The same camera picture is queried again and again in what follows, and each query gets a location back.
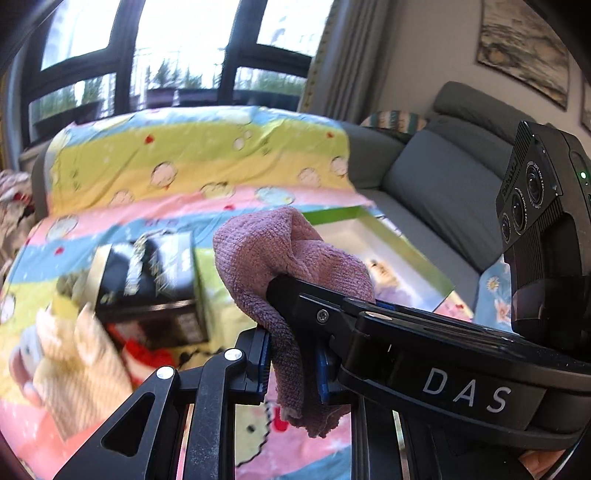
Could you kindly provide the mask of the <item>striped cushion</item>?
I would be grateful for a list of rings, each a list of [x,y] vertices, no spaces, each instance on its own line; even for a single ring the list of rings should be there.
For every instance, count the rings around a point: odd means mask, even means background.
[[[414,135],[423,130],[428,120],[417,113],[401,110],[384,110],[370,114],[363,120],[363,127],[386,130],[403,135]]]

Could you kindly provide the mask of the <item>cream fluffy cloth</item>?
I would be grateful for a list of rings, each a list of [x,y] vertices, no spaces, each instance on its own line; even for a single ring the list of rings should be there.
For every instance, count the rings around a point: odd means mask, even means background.
[[[8,368],[24,398],[43,408],[67,440],[108,418],[133,391],[117,349],[85,305],[74,318],[40,309]]]

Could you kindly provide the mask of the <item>green white open box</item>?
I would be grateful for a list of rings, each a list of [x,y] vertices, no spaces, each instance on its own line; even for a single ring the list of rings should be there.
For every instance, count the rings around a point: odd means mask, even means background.
[[[433,312],[454,291],[390,221],[363,206],[310,211],[304,217],[325,242],[363,262],[380,301]]]

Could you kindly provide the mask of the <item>framed wall painting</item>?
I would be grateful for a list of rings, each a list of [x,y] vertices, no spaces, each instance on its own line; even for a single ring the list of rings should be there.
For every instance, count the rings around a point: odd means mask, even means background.
[[[560,108],[567,108],[568,50],[526,2],[482,2],[477,61],[521,81]]]

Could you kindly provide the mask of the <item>colourful cartoon blanket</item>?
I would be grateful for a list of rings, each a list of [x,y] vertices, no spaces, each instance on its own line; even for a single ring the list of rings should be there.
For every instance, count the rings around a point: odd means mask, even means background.
[[[67,313],[60,276],[87,268],[100,245],[159,229],[192,234],[209,343],[228,345],[250,321],[215,273],[214,232],[232,215],[284,205],[363,206],[391,222],[349,181],[349,154],[342,123],[263,107],[147,110],[64,129],[41,161],[48,216],[30,231],[2,288],[2,353],[38,310]],[[475,306],[454,287],[443,312],[507,324],[509,270],[500,258],[481,274]]]

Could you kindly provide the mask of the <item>black rectangular box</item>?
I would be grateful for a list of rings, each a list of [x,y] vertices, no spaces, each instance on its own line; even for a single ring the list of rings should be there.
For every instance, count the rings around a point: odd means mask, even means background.
[[[192,234],[160,230],[99,247],[83,302],[112,335],[151,349],[208,340]]]

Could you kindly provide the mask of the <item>window with black frame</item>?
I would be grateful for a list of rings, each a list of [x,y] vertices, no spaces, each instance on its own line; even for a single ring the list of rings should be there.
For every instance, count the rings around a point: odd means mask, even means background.
[[[25,145],[143,109],[296,110],[328,1],[64,1],[25,48]]]

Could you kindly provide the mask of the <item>red white plush toy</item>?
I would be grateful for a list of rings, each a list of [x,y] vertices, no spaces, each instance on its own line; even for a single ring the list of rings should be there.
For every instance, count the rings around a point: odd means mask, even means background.
[[[108,325],[106,331],[120,349],[120,358],[133,387],[138,387],[160,367],[177,367],[176,360],[167,349],[150,350],[143,343],[117,333],[114,325]]]

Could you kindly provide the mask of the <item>patterned clothes pile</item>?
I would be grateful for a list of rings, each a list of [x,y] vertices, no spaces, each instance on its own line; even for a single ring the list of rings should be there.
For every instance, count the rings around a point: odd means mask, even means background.
[[[1,171],[1,283],[35,224],[30,175]]]

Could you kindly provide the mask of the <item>beige curtain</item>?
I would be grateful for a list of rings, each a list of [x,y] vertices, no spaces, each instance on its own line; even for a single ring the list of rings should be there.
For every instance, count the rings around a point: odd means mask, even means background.
[[[298,110],[358,124],[374,110],[393,47],[396,1],[335,1]]]

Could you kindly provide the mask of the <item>purple knitted cloth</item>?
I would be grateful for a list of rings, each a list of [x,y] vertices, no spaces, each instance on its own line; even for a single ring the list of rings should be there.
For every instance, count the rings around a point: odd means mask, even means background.
[[[349,413],[328,406],[318,395],[311,341],[298,339],[287,321],[266,301],[270,281],[280,274],[372,302],[373,282],[365,264],[322,240],[293,207],[235,216],[212,239],[214,262],[235,305],[270,332],[277,402],[283,420],[325,437]]]

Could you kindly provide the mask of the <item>grey sofa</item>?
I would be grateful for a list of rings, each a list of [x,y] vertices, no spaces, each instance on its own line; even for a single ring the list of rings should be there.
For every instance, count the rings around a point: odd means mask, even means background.
[[[426,126],[405,140],[342,123],[349,181],[452,282],[469,306],[481,274],[502,253],[495,200],[520,121],[530,115],[450,81]]]

